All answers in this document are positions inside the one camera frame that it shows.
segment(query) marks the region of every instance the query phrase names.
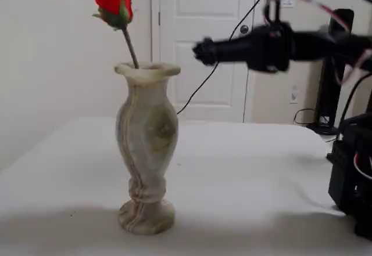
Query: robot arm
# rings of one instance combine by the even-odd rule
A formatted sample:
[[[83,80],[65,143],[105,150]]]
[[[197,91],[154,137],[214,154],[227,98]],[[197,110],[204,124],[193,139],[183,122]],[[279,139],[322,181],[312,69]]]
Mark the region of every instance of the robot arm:
[[[260,26],[244,37],[233,40],[198,43],[193,51],[205,65],[217,62],[245,62],[251,70],[276,73],[287,71],[289,61],[313,61],[337,56],[346,64],[355,65],[366,49],[372,48],[372,38],[343,34],[333,38],[322,32],[294,32],[289,24]],[[372,72],[372,60],[360,67]]]

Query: marble vase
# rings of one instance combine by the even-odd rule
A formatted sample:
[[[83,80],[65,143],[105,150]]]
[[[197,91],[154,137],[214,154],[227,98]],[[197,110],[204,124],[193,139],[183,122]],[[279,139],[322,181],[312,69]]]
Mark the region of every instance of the marble vase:
[[[154,235],[172,227],[175,211],[163,199],[164,173],[178,137],[178,119],[167,98],[167,83],[180,68],[171,64],[119,64],[115,72],[125,76],[128,98],[116,121],[116,137],[130,172],[129,195],[119,212],[128,232]]]

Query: vase base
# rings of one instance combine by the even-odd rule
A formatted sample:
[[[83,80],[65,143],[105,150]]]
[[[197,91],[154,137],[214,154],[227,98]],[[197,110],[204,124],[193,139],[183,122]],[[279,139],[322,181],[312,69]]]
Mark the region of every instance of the vase base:
[[[135,235],[155,235],[173,226],[175,210],[166,200],[157,203],[126,202],[120,209],[121,227]]]

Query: power outlet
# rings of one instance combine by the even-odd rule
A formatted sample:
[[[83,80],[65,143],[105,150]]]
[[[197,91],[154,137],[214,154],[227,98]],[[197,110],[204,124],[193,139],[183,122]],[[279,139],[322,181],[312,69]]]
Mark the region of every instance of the power outlet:
[[[282,8],[294,8],[295,0],[281,0],[281,7]]]
[[[289,97],[290,104],[298,104],[299,89],[296,85],[292,87],[291,96]]]

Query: door panel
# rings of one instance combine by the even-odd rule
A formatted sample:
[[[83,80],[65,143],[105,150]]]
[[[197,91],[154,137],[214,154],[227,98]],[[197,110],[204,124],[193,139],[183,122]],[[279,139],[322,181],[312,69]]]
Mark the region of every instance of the door panel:
[[[228,38],[254,0],[160,0],[160,59],[181,66],[169,96],[176,110],[212,71],[194,59],[192,47],[208,36]],[[252,15],[243,23],[252,27]],[[243,121],[248,72],[244,64],[219,66],[181,118]]]

